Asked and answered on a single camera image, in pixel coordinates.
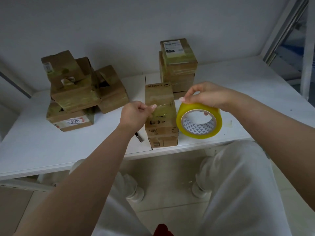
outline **person's left arm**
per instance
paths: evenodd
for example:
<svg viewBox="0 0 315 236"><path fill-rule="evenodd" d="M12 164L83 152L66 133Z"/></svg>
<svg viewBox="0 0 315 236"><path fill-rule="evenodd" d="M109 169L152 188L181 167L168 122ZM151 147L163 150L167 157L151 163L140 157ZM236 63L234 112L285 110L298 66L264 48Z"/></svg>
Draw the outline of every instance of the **person's left arm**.
<svg viewBox="0 0 315 236"><path fill-rule="evenodd" d="M126 104L118 127L26 219L14 236L91 235L132 136L156 105Z"/></svg>

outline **white tabletop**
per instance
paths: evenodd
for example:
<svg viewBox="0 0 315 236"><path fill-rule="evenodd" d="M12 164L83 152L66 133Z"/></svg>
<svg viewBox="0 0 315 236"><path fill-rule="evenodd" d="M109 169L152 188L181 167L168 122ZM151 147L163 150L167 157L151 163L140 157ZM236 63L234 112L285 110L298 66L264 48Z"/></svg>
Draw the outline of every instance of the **white tabletop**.
<svg viewBox="0 0 315 236"><path fill-rule="evenodd" d="M315 108L259 57L200 65L195 83L205 80L248 94L287 116L315 127ZM145 83L158 83L160 77L159 73L155 73L128 77L122 81L130 100L144 102ZM1 143L0 180L70 169L115 129L121 113L121 108L105 115L98 113L93 126L62 132L45 119L48 104L49 91L36 93ZM176 100L175 105L178 110L180 102ZM194 139L179 133L179 143L174 147L152 150L142 128L139 134L145 141L140 143L133 137L125 157L144 158L251 139L231 114L221 111L221 115L223 126L217 135Z"/></svg>

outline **hand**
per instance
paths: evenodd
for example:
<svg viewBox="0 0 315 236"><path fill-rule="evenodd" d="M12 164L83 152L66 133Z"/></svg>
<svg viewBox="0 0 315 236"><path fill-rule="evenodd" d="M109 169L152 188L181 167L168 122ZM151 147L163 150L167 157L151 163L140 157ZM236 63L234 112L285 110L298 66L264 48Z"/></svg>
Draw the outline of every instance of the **hand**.
<svg viewBox="0 0 315 236"><path fill-rule="evenodd" d="M156 104L148 107L141 101L127 103L121 111L119 126L126 131L130 130L132 135L135 134L143 127L147 118L152 115L156 107Z"/></svg>
<svg viewBox="0 0 315 236"><path fill-rule="evenodd" d="M241 95L242 93L235 90L210 82L202 82L192 86L186 95L179 100L183 103L202 103L229 112L231 102Z"/></svg>

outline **cardboard box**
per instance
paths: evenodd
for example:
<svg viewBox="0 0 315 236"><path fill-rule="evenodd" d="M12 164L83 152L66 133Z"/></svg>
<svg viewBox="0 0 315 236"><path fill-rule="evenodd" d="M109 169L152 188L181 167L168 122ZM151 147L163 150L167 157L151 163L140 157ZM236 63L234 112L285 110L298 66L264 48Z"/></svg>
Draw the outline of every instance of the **cardboard box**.
<svg viewBox="0 0 315 236"><path fill-rule="evenodd" d="M161 41L161 51L167 75L194 74L198 61L186 39Z"/></svg>
<svg viewBox="0 0 315 236"><path fill-rule="evenodd" d="M51 85L50 95L67 113L90 108L101 102L95 71L87 57L76 59L85 78L63 88Z"/></svg>
<svg viewBox="0 0 315 236"><path fill-rule="evenodd" d="M178 133L173 135L156 135L149 137L151 147L172 147L178 144Z"/></svg>
<svg viewBox="0 0 315 236"><path fill-rule="evenodd" d="M98 107L103 114L129 102L126 89L112 65L97 70L96 75L100 82L101 103L98 104Z"/></svg>
<svg viewBox="0 0 315 236"><path fill-rule="evenodd" d="M176 108L170 83L146 85L146 105L157 107L145 123L148 137L178 133L176 125Z"/></svg>
<svg viewBox="0 0 315 236"><path fill-rule="evenodd" d="M46 119L61 131L71 131L94 123L94 109L88 108L74 113L66 113L56 102L51 102Z"/></svg>
<svg viewBox="0 0 315 236"><path fill-rule="evenodd" d="M185 96L185 94L187 93L187 91L182 91L182 92L176 92L176 93L173 93L174 95L174 100L177 100L183 96Z"/></svg>
<svg viewBox="0 0 315 236"><path fill-rule="evenodd" d="M162 82L171 82L173 92L187 91L193 85L195 74L169 75L163 61L162 52L159 52L160 76Z"/></svg>
<svg viewBox="0 0 315 236"><path fill-rule="evenodd" d="M70 51L41 58L47 77L56 88L85 79L85 75Z"/></svg>

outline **leg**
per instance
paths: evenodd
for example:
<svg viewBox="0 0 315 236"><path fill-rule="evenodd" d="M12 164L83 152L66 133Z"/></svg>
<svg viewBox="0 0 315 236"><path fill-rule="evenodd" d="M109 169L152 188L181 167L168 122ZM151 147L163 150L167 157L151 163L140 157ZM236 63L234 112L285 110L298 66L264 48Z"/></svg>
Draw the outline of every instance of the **leg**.
<svg viewBox="0 0 315 236"><path fill-rule="evenodd" d="M78 167L84 159L77 161L70 173ZM120 172L106 199L104 208L97 221L92 236L150 236L150 231L140 222L136 213L126 198L139 202L143 198L143 190L137 187L137 182L130 175L122 176Z"/></svg>
<svg viewBox="0 0 315 236"><path fill-rule="evenodd" d="M270 160L256 143L227 145L196 182L212 191L199 235L291 235Z"/></svg>

